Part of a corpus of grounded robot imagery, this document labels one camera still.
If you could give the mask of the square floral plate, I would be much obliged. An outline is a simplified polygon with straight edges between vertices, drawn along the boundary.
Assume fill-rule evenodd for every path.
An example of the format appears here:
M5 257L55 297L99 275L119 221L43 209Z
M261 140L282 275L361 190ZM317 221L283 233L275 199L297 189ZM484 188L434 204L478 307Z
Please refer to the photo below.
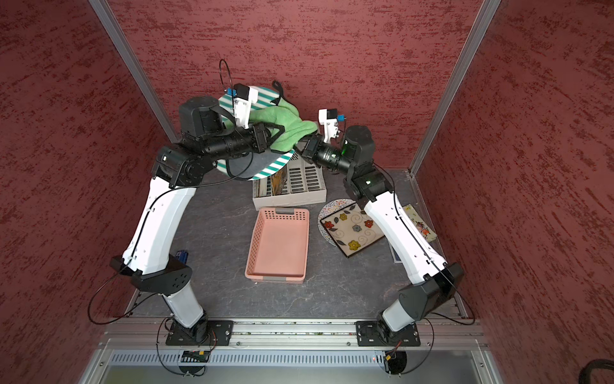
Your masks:
M380 227L357 203L334 212L320 223L347 259L385 237Z

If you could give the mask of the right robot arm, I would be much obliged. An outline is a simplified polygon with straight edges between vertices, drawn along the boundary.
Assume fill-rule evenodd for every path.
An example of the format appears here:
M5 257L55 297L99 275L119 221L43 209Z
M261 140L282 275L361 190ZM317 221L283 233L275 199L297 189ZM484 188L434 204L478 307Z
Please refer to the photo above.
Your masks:
M294 149L308 163L344 174L350 198L382 230L401 259L410 285L379 315L382 338L405 331L457 293L465 272L460 264L447 263L402 209L393 178L374 162L376 146L369 128L349 127L339 148L320 134L309 134Z

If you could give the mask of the green microfibre cloth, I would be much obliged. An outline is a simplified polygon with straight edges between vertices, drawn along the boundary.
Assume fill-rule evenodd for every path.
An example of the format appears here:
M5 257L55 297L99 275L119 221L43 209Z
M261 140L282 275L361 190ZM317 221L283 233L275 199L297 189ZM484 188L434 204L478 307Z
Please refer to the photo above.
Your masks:
M285 132L270 146L270 150L278 153L291 151L305 136L318 132L318 125L315 122L303 120L298 109L285 99L280 99L278 104L273 104L271 107L251 112L249 121L284 127Z

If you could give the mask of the illustrated children's book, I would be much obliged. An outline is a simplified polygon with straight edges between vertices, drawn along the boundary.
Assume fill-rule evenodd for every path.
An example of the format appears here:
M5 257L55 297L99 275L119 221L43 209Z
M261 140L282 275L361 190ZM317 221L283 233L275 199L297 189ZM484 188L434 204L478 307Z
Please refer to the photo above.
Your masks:
M403 206L403 210L428 243L437 239L437 234L427 225L425 220L417 213L411 204Z

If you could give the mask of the white file organiser rack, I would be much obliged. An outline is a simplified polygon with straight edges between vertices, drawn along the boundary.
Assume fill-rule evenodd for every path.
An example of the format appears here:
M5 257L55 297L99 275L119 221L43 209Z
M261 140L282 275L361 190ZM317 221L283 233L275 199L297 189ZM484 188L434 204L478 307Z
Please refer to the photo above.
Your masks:
M321 168L308 164L297 154L285 166L288 167L288 179L282 195L271 195L270 177L253 180L252 196L257 211L264 207L296 207L326 201Z

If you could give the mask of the yellow illustrated book in rack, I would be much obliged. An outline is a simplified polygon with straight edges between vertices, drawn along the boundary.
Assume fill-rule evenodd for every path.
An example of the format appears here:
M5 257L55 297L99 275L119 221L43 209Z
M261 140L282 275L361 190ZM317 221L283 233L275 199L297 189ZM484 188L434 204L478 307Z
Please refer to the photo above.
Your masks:
M270 176L271 195L282 195L288 179L288 167L284 166L275 174Z

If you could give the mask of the green striped round plate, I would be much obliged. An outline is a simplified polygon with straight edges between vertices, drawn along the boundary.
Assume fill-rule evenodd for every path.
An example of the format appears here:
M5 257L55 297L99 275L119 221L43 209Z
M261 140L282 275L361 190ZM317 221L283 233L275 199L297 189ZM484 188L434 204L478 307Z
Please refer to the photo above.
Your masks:
M257 102L251 104L251 113L273 106L279 94L278 92L260 86L252 86L257 91ZM261 154L248 154L243 158L231 160L220 159L216 161L216 170L228 175L227 166L230 166L230 178L238 175L237 179L258 180L270 177L287 165L295 152L291 150L284 154L266 150Z

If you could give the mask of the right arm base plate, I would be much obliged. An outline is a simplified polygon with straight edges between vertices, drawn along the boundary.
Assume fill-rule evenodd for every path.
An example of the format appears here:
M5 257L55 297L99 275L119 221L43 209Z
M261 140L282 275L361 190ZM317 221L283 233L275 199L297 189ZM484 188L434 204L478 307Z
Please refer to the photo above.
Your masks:
M400 331L391 331L383 321L357 321L355 323L360 347L419 347L421 340L416 324Z

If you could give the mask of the blue stapler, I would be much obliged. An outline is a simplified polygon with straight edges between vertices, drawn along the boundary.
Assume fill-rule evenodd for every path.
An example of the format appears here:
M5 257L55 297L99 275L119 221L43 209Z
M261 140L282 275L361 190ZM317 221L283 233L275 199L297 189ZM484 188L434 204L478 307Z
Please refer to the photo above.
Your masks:
M189 253L187 251L178 251L175 257L179 262L187 264Z

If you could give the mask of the colourful squiggle round plate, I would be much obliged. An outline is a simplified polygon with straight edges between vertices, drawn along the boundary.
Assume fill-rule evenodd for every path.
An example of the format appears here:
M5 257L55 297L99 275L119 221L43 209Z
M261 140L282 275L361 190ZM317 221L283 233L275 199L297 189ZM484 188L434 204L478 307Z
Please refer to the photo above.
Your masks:
M329 233L326 231L326 229L323 227L323 225L320 223L320 221L330 216L334 212L337 212L344 207L350 206L351 204L353 204L353 200L348 199L348 198L335 199L329 203L326 203L326 205L324 205L323 208L321 208L318 214L318 220L317 220L318 230L321 236L324 238L324 240L326 240L327 243L329 243L332 246L335 246L336 243L333 240L333 238L329 235Z

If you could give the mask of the aluminium front rail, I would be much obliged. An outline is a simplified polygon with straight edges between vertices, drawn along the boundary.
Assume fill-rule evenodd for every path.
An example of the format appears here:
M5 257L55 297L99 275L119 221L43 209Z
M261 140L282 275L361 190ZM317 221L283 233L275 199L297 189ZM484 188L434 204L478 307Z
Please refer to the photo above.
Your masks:
M96 343L99 349L153 349L166 345L167 329L163 318L128 318L107 326ZM214 350L377 350L377 339L359 339L366 332L356 318L235 318L230 331L216 331L215 342L204 348ZM416 342L415 350L488 350L488 342L479 322L462 326L434 318L421 321L405 337Z

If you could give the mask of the left aluminium corner post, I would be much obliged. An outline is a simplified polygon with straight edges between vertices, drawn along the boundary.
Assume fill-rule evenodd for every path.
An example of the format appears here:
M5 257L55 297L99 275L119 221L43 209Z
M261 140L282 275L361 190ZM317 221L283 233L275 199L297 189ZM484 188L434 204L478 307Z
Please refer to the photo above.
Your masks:
M129 70L133 80L136 82L138 89L147 101L150 110L153 112L155 118L165 132L166 137L168 137L171 142L177 142L178 136L176 129L147 77L145 70L142 68L137 55L126 38L110 4L104 0L89 0L88 3L92 6L94 13L101 22L116 51L118 51L118 54Z

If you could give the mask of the pink plastic basket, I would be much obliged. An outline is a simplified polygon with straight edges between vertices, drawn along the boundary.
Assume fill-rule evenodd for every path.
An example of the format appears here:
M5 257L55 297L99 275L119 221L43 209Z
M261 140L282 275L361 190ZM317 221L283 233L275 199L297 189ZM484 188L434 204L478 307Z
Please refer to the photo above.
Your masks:
M254 282L303 283L309 233L310 212L307 209L260 209L246 262L246 278Z

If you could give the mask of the aluminium corner post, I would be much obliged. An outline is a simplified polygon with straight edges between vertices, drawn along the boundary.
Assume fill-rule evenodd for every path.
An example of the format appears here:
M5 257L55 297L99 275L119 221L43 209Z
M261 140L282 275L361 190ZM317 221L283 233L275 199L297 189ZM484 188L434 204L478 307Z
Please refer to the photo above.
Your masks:
M178 136L176 129L147 77L145 70L142 68L137 55L126 38L110 4L104 0L89 0L88 3L92 6L94 13L101 22L116 51L118 51L118 54L129 70L133 80L136 82L138 89L147 101L150 110L153 112L155 118L165 132L166 137L168 137L171 142L177 142Z
M411 162L409 167L409 175L412 179L417 179L421 165L423 164L426 155L429 152L430 147L433 145L437 136L441 124L448 113L449 107L451 107L453 100L461 87L467 74L468 69L485 37L489 26L497 13L497 10L501 4L500 0L484 0L478 10L473 25L468 32L467 38L462 46L460 54L457 57L449 80L446 83L446 87L441 95L440 102L433 114L425 136L423 137L417 153Z

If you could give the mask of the right aluminium corner post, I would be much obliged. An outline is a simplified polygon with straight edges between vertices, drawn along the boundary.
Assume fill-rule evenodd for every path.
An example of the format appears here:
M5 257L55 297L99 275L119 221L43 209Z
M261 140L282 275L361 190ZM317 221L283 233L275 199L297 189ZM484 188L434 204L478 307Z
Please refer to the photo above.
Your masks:
M461 87L467 74L468 69L485 37L489 26L497 13L497 10L501 4L500 0L484 0L478 10L473 25L468 32L467 38L462 46L460 54L457 57L449 80L446 83L446 87L441 95L440 102L433 114L425 136L423 137L417 153L411 162L409 167L409 175L412 179L417 179L421 165L423 164L426 155L429 152L430 147L433 145L437 136L441 124L448 113L449 107L451 107L453 100Z

